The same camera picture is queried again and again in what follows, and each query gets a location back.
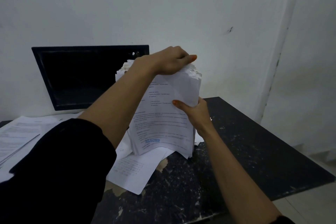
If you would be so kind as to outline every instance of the black shirt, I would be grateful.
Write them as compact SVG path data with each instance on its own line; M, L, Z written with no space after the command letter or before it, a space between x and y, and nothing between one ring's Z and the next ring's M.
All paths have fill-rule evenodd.
M90 223L116 157L97 125L62 122L0 184L0 223ZM274 223L292 222L280 217Z

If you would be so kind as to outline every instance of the computer monitor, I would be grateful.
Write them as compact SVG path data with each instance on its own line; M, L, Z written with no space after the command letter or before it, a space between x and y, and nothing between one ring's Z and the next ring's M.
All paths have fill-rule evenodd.
M31 49L56 111L88 108L115 83L124 62L149 54L149 45Z

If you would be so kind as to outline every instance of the monitor screen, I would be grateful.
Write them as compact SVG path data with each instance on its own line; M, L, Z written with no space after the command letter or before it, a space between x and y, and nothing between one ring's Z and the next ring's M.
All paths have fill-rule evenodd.
M149 54L149 45L32 47L56 111L89 107L115 83L128 59Z

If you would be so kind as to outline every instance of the hand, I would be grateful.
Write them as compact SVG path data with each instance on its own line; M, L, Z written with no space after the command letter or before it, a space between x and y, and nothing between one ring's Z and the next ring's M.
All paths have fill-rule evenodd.
M191 124L201 137L204 137L207 132L214 129L210 120L207 102L204 99L199 97L198 105L195 107L190 107L179 100L173 100L173 105L186 113Z
M137 58L133 66L138 65L143 69L149 69L154 75L169 75L178 72L196 59L197 55L189 55L179 46L170 46L157 53Z

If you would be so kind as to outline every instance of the forearm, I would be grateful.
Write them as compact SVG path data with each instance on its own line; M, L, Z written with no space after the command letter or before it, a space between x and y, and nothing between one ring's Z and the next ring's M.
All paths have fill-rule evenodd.
M133 65L79 118L98 125L116 149L154 76Z
M209 158L225 203L237 223L267 224L281 213L246 173L214 128L204 133Z

